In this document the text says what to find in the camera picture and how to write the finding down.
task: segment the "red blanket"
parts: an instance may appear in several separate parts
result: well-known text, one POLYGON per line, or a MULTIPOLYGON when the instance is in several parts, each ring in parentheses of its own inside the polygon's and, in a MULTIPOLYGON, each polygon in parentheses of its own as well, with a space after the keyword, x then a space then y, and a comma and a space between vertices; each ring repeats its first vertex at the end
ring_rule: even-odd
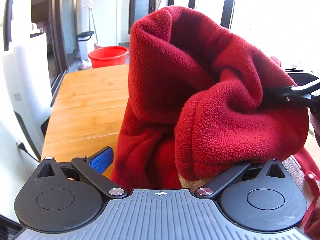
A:
POLYGON ((307 109, 265 108, 262 90, 293 85, 271 58, 205 15, 166 7, 131 31, 129 100, 112 180, 181 188, 242 160, 298 152, 307 109))

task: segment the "wooden table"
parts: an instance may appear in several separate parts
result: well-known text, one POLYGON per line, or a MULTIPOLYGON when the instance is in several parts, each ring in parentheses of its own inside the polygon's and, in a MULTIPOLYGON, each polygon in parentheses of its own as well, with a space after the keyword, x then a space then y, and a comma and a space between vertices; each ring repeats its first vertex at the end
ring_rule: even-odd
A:
MULTIPOLYGON (((116 150, 128 100, 128 65, 65 75, 49 121, 42 158, 57 162, 90 156, 105 146, 116 150)), ((105 173, 109 176, 112 167, 105 173)))

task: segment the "screw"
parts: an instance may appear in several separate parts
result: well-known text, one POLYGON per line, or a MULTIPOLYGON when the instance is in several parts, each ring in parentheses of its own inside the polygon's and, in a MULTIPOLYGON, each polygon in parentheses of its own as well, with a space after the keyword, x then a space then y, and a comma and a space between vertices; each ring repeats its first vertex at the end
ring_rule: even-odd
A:
POLYGON ((112 196, 121 196, 124 194, 124 189, 119 187, 114 187, 111 190, 109 190, 109 194, 112 196))
POLYGON ((213 193, 213 191, 208 187, 202 187, 197 190, 197 193, 202 196, 209 196, 213 193))

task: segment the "gray ribbed plate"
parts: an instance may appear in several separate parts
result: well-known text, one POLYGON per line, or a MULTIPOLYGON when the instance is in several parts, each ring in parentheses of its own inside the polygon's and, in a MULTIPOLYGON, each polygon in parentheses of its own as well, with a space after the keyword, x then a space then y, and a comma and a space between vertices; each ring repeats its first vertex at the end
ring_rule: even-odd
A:
POLYGON ((102 214, 89 225, 62 234, 24 230, 18 240, 303 240, 296 228, 262 234, 236 226, 227 220, 211 200, 193 197, 186 189, 135 189, 127 198, 111 200, 102 214))

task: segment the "trash can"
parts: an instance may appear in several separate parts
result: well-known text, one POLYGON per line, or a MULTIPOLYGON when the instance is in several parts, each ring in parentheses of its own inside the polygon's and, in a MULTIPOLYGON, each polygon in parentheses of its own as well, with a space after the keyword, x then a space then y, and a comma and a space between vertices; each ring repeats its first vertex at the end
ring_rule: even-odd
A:
POLYGON ((88 54, 94 51, 94 31, 82 32, 77 35, 80 58, 81 60, 88 60, 88 54))
POLYGON ((122 65, 126 63, 129 50, 121 46, 102 47, 89 53, 92 68, 122 65))

